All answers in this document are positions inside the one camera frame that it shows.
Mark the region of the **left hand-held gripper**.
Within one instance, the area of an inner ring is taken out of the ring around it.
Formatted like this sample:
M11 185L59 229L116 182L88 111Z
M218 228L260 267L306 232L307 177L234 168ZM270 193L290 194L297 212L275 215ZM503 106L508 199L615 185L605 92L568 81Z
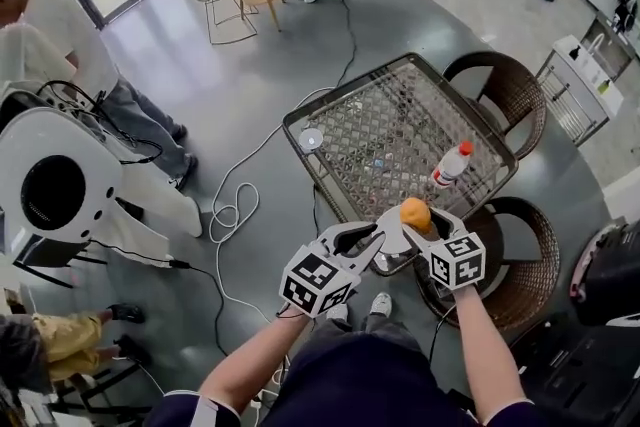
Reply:
M384 245L386 234L375 233L357 247L349 263L352 273L342 268L329 251L350 251L376 229L376 223L367 221L339 223L322 232L319 241L302 245L284 268L280 297L309 318L344 304L361 283L360 276L353 273L362 273L369 266Z

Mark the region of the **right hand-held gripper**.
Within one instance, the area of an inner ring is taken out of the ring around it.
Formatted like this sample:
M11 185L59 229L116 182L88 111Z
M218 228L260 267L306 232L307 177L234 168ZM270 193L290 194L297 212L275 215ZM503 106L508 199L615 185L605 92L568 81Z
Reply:
M464 222L439 208L432 209L432 223L442 240L427 240L410 225L403 232L410 244L427 260L430 280L446 292L475 285L485 278L486 248Z

